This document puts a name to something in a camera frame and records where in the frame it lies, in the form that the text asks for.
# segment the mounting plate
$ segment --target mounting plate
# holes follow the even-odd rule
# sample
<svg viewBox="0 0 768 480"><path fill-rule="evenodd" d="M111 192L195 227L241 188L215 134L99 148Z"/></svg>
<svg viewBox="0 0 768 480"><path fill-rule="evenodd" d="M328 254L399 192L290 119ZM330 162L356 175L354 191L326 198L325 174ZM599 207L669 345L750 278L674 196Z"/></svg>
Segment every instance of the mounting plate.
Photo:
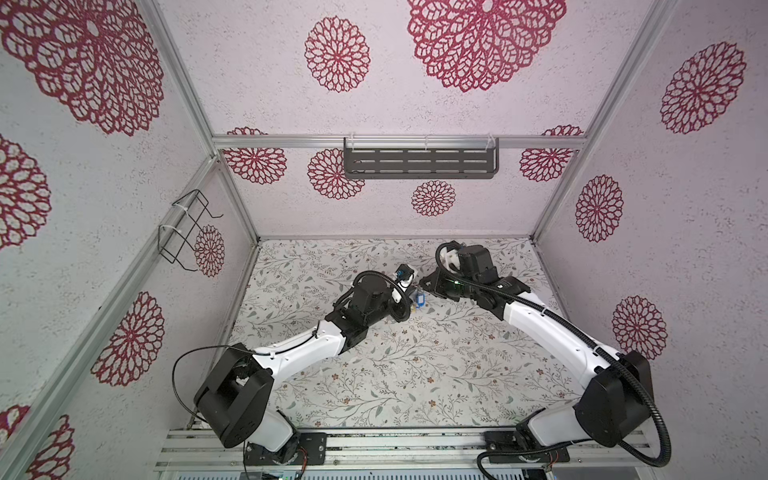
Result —
<svg viewBox="0 0 768 480"><path fill-rule="evenodd" d="M509 430L506 432L486 432L485 449L488 452L514 452L521 450L521 447L515 441L515 432ZM568 449L558 449L553 452L546 452L540 455L529 455L525 457L512 455L490 455L488 460L491 463L566 463L571 460Z"/></svg>
<svg viewBox="0 0 768 480"><path fill-rule="evenodd" d="M304 447L306 453L307 465L322 465L326 461L326 440L328 435L321 432L301 433L299 434L299 447ZM261 445L249 443L246 445L245 458L243 463L249 467L259 467L263 465L279 465L275 462L275 455ZM298 451L291 462L286 465L302 465L304 455Z"/></svg>

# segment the floral tablecloth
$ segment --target floral tablecloth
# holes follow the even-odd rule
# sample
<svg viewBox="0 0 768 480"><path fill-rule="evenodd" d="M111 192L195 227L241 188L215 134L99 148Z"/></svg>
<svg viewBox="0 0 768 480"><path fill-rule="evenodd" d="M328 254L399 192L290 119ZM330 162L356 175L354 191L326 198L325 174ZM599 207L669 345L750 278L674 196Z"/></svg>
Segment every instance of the floral tablecloth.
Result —
<svg viewBox="0 0 768 480"><path fill-rule="evenodd" d="M530 242L457 240L487 247L500 276L515 275L558 310ZM264 241L230 343L254 348L311 328L360 271L408 263L426 275L442 241ZM377 323L357 347L276 386L270 401L297 426L510 425L580 394L523 332L469 300L427 295L407 322Z"/></svg>

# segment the red flower pattern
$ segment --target red flower pattern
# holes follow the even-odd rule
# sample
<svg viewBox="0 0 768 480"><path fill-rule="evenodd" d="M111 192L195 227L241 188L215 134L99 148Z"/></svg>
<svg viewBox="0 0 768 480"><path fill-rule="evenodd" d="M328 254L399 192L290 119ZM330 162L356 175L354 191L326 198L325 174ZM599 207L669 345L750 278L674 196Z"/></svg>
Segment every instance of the red flower pattern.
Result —
<svg viewBox="0 0 768 480"><path fill-rule="evenodd" d="M591 242L605 240L619 226L623 206L618 182L599 175L581 189L576 202L576 226Z"/></svg>
<svg viewBox="0 0 768 480"><path fill-rule="evenodd" d="M132 0L0 0L0 30L77 120L133 135L160 115L163 70Z"/></svg>
<svg viewBox="0 0 768 480"><path fill-rule="evenodd" d="M56 430L45 440L45 446L35 456L27 469L27 479L61 480L69 472L69 461L74 453L72 436L74 429L69 425L69 415L62 415Z"/></svg>
<svg viewBox="0 0 768 480"><path fill-rule="evenodd" d="M330 91L350 91L363 81L371 63L366 38L344 18L326 17L304 42L306 66Z"/></svg>
<svg viewBox="0 0 768 480"><path fill-rule="evenodd" d="M341 200L357 195L365 180L350 180L344 174L344 156L338 148L317 152L310 159L307 176L315 190L328 198Z"/></svg>
<svg viewBox="0 0 768 480"><path fill-rule="evenodd" d="M0 449L11 438L27 412L29 412L29 406L22 405L14 405L10 409L0 412Z"/></svg>
<svg viewBox="0 0 768 480"><path fill-rule="evenodd" d="M206 225L197 234L194 258L205 276L216 276L224 265L224 240L213 225Z"/></svg>
<svg viewBox="0 0 768 480"><path fill-rule="evenodd" d="M674 133L700 130L722 115L744 82L744 52L722 41L688 58L661 99L661 121Z"/></svg>
<svg viewBox="0 0 768 480"><path fill-rule="evenodd" d="M528 67L565 0L408 0L414 55L444 87L488 90Z"/></svg>
<svg viewBox="0 0 768 480"><path fill-rule="evenodd" d="M38 162L0 135L0 250L37 235L51 211L51 191Z"/></svg>
<svg viewBox="0 0 768 480"><path fill-rule="evenodd" d="M238 127L227 135L266 135L256 128ZM282 148L235 148L223 152L232 171L255 184L277 182L286 173L286 156Z"/></svg>
<svg viewBox="0 0 768 480"><path fill-rule="evenodd" d="M139 380L163 346L163 310L148 292L138 298L91 367L99 383L126 386Z"/></svg>
<svg viewBox="0 0 768 480"><path fill-rule="evenodd" d="M544 132L544 135L582 135L584 132L573 125L558 125ZM574 151L570 148L528 148L520 157L520 171L523 176L537 182L560 177Z"/></svg>
<svg viewBox="0 0 768 480"><path fill-rule="evenodd" d="M444 214L456 200L453 187L440 180L430 180L419 185L411 196L411 205L425 217L436 217Z"/></svg>
<svg viewBox="0 0 768 480"><path fill-rule="evenodd" d="M661 312L647 298L628 296L616 305L614 318L616 341L624 351L637 350L647 359L655 359L667 346L667 324Z"/></svg>

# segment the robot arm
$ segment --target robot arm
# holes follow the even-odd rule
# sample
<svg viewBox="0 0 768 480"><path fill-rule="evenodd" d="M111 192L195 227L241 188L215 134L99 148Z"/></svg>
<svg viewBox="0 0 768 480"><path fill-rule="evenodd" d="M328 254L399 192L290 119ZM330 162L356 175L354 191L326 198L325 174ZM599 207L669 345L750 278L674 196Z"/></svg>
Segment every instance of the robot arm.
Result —
<svg viewBox="0 0 768 480"><path fill-rule="evenodd" d="M598 342L548 311L523 282L513 276L499 278L490 253L480 245L444 243L435 260L437 270L420 282L426 291L455 301L474 300L536 340L584 388L584 395L574 405L543 409L520 422L515 427L513 451L530 452L593 439L608 447L620 445L648 465L669 462L669 437L653 401L650 365L640 353L622 354ZM649 458L623 442L651 416L662 445L658 458Z"/></svg>
<svg viewBox="0 0 768 480"><path fill-rule="evenodd" d="M248 441L272 452L277 462L288 462L296 454L299 434L282 413L267 409L273 387L353 348L366 338L371 325L386 316L406 321L414 278L415 271L405 264L395 279L362 272L312 329L254 350L242 343L225 350L194 397L222 444L231 448Z"/></svg>
<svg viewBox="0 0 768 480"><path fill-rule="evenodd" d="M669 462L669 437L653 401L650 366L640 353L621 354L599 343L548 310L520 280L499 278L490 253L480 245L444 243L435 259L437 270L420 282L424 290L454 301L474 300L536 340L584 387L574 405L542 409L515 426L512 453L546 452L566 442L593 439L604 446L621 445L649 465ZM282 413L266 410L272 388L315 362L353 348L366 338L368 327L384 317L407 320L414 277L404 264L394 280L380 272L362 272L315 328L255 350L243 344L227 349L194 399L223 445L256 443L272 452L276 462L288 462L296 454L299 435ZM660 434L658 458L623 442L649 417Z"/></svg>

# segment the wire rack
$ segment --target wire rack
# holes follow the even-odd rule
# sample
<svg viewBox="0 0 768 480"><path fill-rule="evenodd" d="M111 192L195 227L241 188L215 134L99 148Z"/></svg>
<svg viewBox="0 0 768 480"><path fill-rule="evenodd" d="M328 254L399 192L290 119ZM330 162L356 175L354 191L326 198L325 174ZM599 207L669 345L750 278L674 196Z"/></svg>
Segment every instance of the wire rack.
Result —
<svg viewBox="0 0 768 480"><path fill-rule="evenodd" d="M198 269L196 268L185 267L184 264L181 262L181 260L179 260L179 255L181 254L181 251L184 248L184 245L189 246L189 248L192 249L193 252L195 251L194 247L192 246L192 244L189 242L188 239L192 234L192 232L195 231L195 228L197 228L198 230L203 229L199 223L200 218L203 216L203 214L208 214L208 216L211 218L221 218L224 216L223 214L213 215L210 212L210 210L208 210L208 204L209 204L208 199L200 190L192 190L171 204L172 207L182 209L184 211L184 216L179 219L176 225L162 224L157 226L157 252L160 253L160 255L165 260L168 260L168 262L170 262L171 264L178 263L179 265L181 265L181 268L185 269L186 271L197 272ZM195 210L195 207L197 205L201 206L200 212L197 215L191 214L190 210ZM179 228L181 221L184 218L188 218L192 220L192 223L193 223L193 225L190 227L189 231L187 231L186 234L183 231L181 231L181 229ZM164 234L169 231L170 231L170 235L165 236ZM172 251L172 249L169 250L167 247L168 247L168 244L175 237L181 238L181 243L179 244L179 247L174 252Z"/></svg>

